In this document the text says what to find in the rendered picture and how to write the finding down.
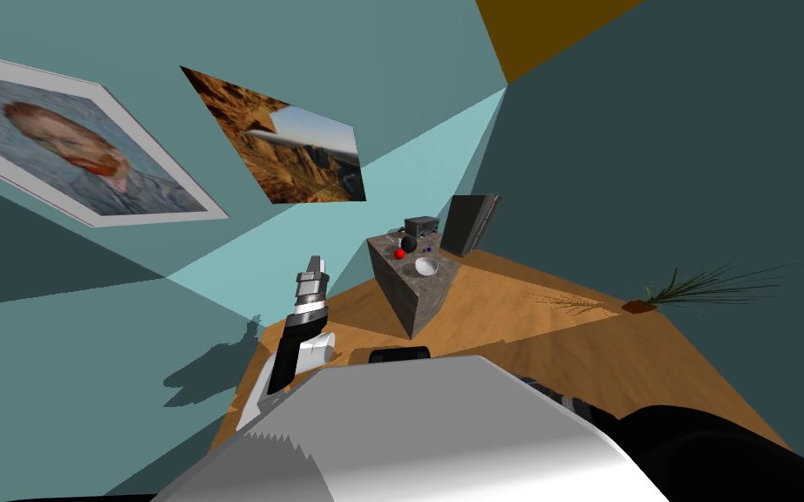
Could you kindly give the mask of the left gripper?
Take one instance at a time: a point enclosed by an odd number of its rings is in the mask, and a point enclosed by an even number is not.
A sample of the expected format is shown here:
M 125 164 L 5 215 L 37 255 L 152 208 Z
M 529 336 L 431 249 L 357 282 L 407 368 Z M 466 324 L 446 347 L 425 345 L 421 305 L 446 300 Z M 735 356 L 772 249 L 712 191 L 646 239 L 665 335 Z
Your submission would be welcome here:
M 296 300 L 298 302 L 323 302 L 330 277 L 325 273 L 325 260 L 312 255 L 307 271 L 296 276 Z

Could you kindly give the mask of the grey stone table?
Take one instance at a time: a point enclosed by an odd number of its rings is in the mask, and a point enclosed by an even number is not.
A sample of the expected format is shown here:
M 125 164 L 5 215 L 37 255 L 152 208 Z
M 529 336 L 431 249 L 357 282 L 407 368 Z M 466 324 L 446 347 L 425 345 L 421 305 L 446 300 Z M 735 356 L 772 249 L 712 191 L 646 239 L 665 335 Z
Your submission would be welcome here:
M 439 251 L 441 234 L 419 239 L 415 252 L 397 259 L 394 252 L 404 236 L 403 232 L 381 234 L 366 239 L 365 243 L 375 279 L 404 331 L 412 338 L 439 312 L 459 273 L 460 264 Z M 435 261 L 436 273 L 430 276 L 418 274 L 418 258 Z

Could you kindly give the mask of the desert landscape picture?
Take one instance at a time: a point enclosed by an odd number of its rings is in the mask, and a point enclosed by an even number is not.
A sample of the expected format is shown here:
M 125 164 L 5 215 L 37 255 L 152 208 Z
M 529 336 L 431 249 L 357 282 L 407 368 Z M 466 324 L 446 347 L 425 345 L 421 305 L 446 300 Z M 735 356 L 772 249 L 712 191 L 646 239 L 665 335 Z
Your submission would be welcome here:
M 270 203 L 365 201 L 358 155 L 278 133 L 271 117 L 290 104 L 181 68 Z

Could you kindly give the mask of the black cabinet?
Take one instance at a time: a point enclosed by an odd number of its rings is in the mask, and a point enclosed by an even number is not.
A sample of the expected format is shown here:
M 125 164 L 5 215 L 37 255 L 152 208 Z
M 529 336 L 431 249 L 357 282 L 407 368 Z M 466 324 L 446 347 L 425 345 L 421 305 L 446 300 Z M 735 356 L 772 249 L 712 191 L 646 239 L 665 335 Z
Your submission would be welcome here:
M 479 246 L 502 201 L 502 195 L 494 194 L 452 196 L 439 247 L 466 257 Z

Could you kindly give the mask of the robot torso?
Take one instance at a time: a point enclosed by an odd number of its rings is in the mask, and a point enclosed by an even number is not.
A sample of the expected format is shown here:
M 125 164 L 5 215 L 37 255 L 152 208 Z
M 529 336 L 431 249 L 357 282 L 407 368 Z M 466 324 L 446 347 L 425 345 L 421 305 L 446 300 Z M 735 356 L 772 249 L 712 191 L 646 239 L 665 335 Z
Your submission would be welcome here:
M 152 502 L 668 502 L 619 445 L 481 356 L 328 367 Z

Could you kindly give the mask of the framed portrait painting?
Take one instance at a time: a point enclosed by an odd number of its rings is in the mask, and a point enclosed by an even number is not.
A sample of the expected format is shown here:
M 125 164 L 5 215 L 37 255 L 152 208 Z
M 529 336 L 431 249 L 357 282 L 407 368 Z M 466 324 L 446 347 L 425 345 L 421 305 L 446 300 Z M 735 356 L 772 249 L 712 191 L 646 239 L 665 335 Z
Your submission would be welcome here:
M 89 227 L 226 217 L 103 85 L 3 60 L 0 180 Z

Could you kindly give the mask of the green potted plant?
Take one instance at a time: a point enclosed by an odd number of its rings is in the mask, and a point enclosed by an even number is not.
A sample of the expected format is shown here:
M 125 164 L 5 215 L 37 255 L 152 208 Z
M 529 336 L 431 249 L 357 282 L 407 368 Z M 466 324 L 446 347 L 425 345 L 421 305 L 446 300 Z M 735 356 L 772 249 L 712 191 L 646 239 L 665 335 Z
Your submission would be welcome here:
M 623 304 L 621 310 L 630 314 L 650 313 L 661 306 L 686 308 L 690 304 L 748 304 L 771 298 L 770 291 L 780 286 L 782 271 L 797 268 L 787 263 L 757 271 L 736 274 L 735 261 L 682 277 L 674 268 L 669 281 L 658 288 L 654 283 L 644 287 L 644 296 Z

